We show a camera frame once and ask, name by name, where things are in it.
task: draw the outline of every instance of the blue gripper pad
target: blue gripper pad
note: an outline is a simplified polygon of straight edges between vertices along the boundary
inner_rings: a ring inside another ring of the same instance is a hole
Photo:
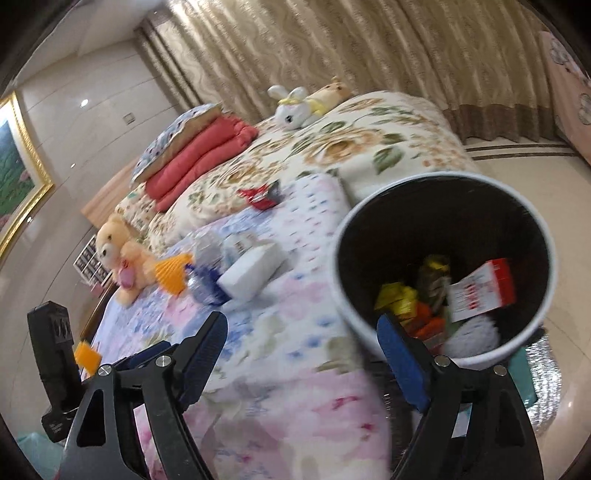
[[[379,345],[405,400],[420,413],[425,413],[431,401],[426,392],[425,372],[386,315],[379,318],[376,331]]]
[[[217,359],[222,353],[227,337],[228,321],[224,315],[220,314],[184,370],[184,391],[178,398],[178,403],[183,412],[190,405],[197,403],[197,400],[201,397],[205,384],[212,374],[213,367],[215,367]]]

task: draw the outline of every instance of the yellow fan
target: yellow fan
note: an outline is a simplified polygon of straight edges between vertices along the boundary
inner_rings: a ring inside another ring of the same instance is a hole
[[[187,288],[184,268],[191,262],[193,262],[191,254],[180,254],[156,262],[154,272],[158,284],[171,295],[180,295]]]

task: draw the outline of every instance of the framed painting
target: framed painting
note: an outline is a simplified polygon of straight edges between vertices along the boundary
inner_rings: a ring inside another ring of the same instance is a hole
[[[0,265],[52,188],[12,92],[0,100]]]

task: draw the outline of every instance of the floral bedspread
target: floral bedspread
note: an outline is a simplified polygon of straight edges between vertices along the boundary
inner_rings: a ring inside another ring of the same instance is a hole
[[[405,93],[372,92],[347,100],[307,128],[286,132],[267,119],[242,155],[194,182],[151,221],[147,241],[164,252],[190,231],[245,207],[236,195],[311,173],[337,176],[358,202],[382,186],[435,170],[478,171],[441,111]]]
[[[338,180],[289,184],[266,212],[251,208],[204,227],[254,231],[289,255],[262,293],[225,312],[229,334],[199,402],[184,415],[220,480],[385,480],[389,425],[326,282],[330,237],[349,210]],[[188,238],[168,254],[188,251]],[[128,309],[109,302],[93,346],[104,362],[195,334],[212,311],[190,296],[147,288]],[[138,431],[153,479],[165,478],[145,410]]]

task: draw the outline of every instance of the beige patterned curtain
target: beige patterned curtain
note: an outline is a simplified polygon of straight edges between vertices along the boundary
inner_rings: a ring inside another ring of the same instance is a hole
[[[433,101],[463,140],[538,140],[554,136],[539,30],[517,0],[169,0],[136,35],[184,108],[221,100],[256,122],[269,86],[338,75]]]

